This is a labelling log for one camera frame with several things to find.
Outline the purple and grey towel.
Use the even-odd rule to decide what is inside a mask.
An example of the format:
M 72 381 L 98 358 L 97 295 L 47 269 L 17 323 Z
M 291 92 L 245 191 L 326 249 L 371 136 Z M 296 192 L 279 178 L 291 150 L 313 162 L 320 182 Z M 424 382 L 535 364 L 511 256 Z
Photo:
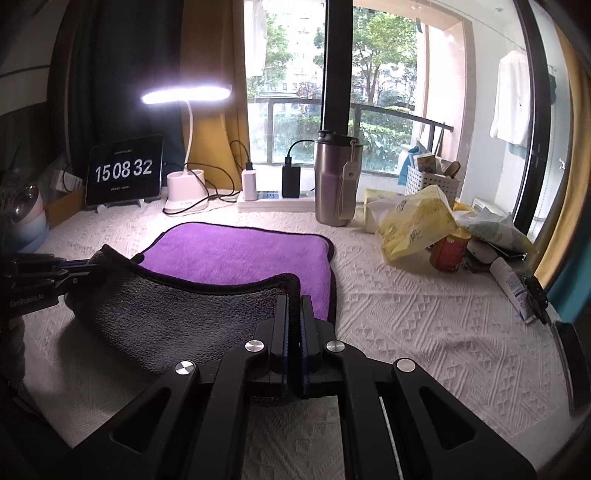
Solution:
M 133 366 L 163 373 L 179 360 L 221 360 L 273 317 L 311 298 L 335 321 L 337 287 L 327 237 L 188 222 L 127 258 L 103 245 L 92 271 L 65 297 L 76 319 Z

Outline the cardboard box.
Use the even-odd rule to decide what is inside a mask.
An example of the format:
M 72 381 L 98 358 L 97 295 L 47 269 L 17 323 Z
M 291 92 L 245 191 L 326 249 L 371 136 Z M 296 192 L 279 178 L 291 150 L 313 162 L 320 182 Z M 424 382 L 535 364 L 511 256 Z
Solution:
M 60 199 L 49 203 L 45 207 L 49 229 L 56 228 L 78 212 L 84 210 L 85 207 L 84 187 L 67 193 Z

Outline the white textured tablecloth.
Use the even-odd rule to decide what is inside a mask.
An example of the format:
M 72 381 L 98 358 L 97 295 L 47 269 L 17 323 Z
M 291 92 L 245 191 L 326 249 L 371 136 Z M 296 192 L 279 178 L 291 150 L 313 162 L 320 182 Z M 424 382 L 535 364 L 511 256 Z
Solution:
M 363 209 L 348 228 L 332 228 L 314 213 L 242 213 L 231 204 L 167 217 L 159 203 L 79 212 L 51 230 L 40 251 L 83 259 L 108 244 L 129 258 L 190 221 L 317 233 L 335 245 L 339 339 L 388 363 L 412 358 L 539 472 L 584 423 L 586 413 L 570 415 L 548 326 L 526 325 L 488 274 L 439 272 L 429 255 L 401 261 L 402 269 L 385 264 L 380 238 L 363 231 Z M 73 320 L 61 300 L 24 318 L 24 386 L 71 446 L 148 384 Z M 253 408 L 250 418 L 242 478 L 344 478 L 335 398 Z

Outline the white tablet stand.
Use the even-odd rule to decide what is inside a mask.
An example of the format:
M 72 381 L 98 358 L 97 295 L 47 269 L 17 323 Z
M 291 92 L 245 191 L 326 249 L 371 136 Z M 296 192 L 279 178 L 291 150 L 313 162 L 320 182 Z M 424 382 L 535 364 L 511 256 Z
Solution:
M 138 208 L 142 208 L 144 206 L 143 199 L 135 199 L 135 200 L 125 200 L 125 201 L 117 201 L 117 202 L 108 202 L 98 204 L 94 207 L 94 210 L 97 214 L 103 213 L 108 209 L 112 209 L 115 207 L 123 207 L 123 206 L 135 206 Z

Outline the tablet showing clock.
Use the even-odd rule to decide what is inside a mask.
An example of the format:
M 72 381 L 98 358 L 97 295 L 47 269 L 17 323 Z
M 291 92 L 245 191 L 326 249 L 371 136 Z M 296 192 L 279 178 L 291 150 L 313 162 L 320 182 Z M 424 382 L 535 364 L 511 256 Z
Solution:
M 90 151 L 85 204 L 153 199 L 161 193 L 161 135 L 95 146 Z

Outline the white desk lamp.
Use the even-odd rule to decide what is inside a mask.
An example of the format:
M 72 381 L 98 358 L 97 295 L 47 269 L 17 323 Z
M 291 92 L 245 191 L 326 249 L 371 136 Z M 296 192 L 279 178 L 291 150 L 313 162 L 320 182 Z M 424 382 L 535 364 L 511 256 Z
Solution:
M 162 212 L 166 216 L 180 216 L 194 211 L 204 210 L 209 201 L 228 202 L 238 193 L 232 176 L 229 176 L 231 191 L 221 193 L 214 184 L 213 192 L 206 183 L 204 169 L 190 167 L 190 154 L 193 144 L 194 115 L 192 105 L 197 103 L 224 102 L 231 94 L 231 87 L 224 84 L 197 84 L 192 86 L 164 87 L 144 93 L 140 100 L 145 105 L 182 103 L 188 112 L 188 134 L 185 143 L 184 161 L 180 170 L 167 175 L 167 198 Z

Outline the white tube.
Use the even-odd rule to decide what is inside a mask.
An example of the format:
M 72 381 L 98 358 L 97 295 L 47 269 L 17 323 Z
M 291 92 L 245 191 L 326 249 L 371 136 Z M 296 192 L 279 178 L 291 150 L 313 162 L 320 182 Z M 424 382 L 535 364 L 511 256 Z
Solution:
M 498 257 L 490 265 L 490 273 L 519 312 L 521 319 L 526 324 L 533 322 L 536 315 L 529 301 L 529 291 L 513 268 L 503 258 Z

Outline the yellow tissue pack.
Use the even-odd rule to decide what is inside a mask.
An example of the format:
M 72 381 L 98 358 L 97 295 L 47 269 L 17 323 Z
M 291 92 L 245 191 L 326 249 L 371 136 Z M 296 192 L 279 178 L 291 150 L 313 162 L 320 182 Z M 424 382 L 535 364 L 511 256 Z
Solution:
M 396 262 L 435 245 L 460 227 L 447 198 L 438 186 L 432 185 L 404 195 L 388 211 L 377 233 L 382 239 L 384 259 Z
M 363 198 L 363 219 L 365 231 L 374 234 L 388 211 L 398 205 L 404 195 L 398 192 L 367 189 Z

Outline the white power strip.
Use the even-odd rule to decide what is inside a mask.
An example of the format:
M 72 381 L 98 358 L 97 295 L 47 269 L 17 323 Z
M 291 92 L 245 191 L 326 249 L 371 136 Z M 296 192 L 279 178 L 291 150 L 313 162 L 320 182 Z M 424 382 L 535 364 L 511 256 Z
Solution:
M 299 198 L 283 198 L 279 191 L 259 191 L 256 200 L 245 200 L 240 193 L 236 206 L 239 212 L 314 212 L 315 195 L 303 192 Z

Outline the white charger adapter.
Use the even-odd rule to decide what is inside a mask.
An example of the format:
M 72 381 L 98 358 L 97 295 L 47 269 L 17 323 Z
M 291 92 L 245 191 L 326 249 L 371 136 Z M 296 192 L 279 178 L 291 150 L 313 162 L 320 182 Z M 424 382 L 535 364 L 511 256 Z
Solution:
M 253 169 L 242 171 L 242 195 L 246 202 L 257 200 L 256 171 Z

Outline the white perforated basket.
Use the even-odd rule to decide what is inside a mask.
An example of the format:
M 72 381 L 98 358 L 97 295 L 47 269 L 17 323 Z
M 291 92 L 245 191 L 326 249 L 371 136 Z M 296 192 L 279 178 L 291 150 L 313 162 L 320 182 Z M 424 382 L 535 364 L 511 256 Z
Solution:
M 460 181 L 440 174 L 421 172 L 414 167 L 407 171 L 407 183 L 405 194 L 415 194 L 429 186 L 438 186 L 448 200 L 451 208 L 454 207 L 459 193 Z

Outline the black charger adapter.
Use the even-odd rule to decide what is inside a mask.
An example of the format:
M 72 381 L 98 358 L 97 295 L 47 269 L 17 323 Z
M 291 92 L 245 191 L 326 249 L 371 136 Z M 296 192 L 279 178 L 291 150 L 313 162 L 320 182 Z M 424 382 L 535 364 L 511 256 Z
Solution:
M 284 159 L 281 177 L 281 197 L 299 198 L 301 194 L 301 167 L 294 165 L 290 155 Z

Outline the stainless steel tumbler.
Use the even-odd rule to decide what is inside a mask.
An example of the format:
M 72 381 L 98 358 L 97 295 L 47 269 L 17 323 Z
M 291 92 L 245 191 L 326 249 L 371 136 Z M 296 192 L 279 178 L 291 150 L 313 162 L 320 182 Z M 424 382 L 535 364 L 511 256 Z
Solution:
M 332 227 L 345 227 L 356 213 L 356 191 L 362 172 L 363 144 L 356 137 L 328 130 L 315 140 L 315 217 Z

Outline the yellow curtain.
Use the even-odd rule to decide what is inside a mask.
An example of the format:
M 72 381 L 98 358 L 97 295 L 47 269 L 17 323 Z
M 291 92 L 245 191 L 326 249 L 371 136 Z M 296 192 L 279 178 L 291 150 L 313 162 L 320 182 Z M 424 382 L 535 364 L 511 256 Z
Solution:
M 186 1 L 180 43 L 181 85 L 191 93 L 189 166 L 219 189 L 240 188 L 249 151 L 242 1 Z

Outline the white hanging shirt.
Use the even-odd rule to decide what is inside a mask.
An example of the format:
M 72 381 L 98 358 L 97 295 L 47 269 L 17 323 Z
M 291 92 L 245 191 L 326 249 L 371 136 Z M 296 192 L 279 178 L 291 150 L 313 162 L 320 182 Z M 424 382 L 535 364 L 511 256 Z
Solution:
M 530 123 L 529 63 L 523 53 L 512 50 L 499 61 L 490 136 L 512 145 L 526 147 Z

